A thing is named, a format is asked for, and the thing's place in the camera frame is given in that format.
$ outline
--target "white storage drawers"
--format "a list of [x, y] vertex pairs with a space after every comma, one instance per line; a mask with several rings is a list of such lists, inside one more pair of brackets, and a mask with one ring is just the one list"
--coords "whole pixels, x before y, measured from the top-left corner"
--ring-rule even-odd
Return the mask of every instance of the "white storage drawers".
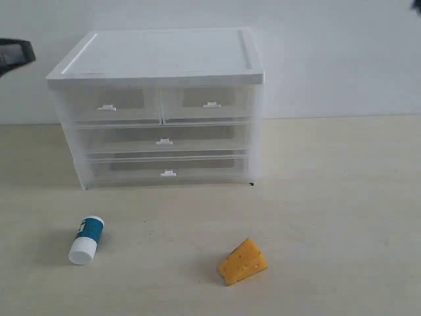
[[263, 70], [247, 29], [90, 32], [47, 79], [83, 188], [255, 181]]

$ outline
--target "small drawer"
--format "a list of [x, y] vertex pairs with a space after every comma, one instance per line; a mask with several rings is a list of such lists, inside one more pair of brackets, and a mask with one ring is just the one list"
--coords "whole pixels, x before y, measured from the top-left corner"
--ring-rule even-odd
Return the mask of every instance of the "small drawer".
[[86, 155], [143, 151], [246, 149], [247, 124], [156, 128], [98, 128], [75, 131]]
[[246, 159], [208, 159], [146, 162], [89, 163], [87, 186], [102, 182], [160, 180], [241, 180], [247, 177]]
[[81, 127], [159, 125], [159, 93], [154, 89], [72, 87], [64, 98], [71, 124]]
[[165, 124], [240, 122], [253, 116], [254, 86], [161, 90]]

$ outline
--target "yellow cheese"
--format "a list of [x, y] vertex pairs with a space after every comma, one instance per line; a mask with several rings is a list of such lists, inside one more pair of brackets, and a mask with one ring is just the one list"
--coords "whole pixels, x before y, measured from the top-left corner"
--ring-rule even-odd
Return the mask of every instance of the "yellow cheese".
[[267, 268], [259, 247], [248, 238], [219, 265], [218, 272], [225, 278], [226, 285], [231, 285]]

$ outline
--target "blue label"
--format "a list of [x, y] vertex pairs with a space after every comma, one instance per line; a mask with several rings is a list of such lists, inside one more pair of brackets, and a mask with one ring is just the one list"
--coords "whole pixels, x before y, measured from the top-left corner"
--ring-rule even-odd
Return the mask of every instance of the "blue label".
[[103, 223], [97, 219], [84, 219], [80, 224], [79, 232], [77, 233], [76, 238], [88, 237], [95, 240], [98, 244], [103, 227]]

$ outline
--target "white wall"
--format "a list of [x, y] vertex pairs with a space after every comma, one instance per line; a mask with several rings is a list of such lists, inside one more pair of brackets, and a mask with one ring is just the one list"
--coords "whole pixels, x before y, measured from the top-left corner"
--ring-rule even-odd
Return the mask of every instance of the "white wall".
[[37, 61], [0, 78], [0, 124], [57, 122], [45, 76], [92, 29], [251, 26], [267, 117], [421, 113], [411, 0], [2, 0], [0, 36]]

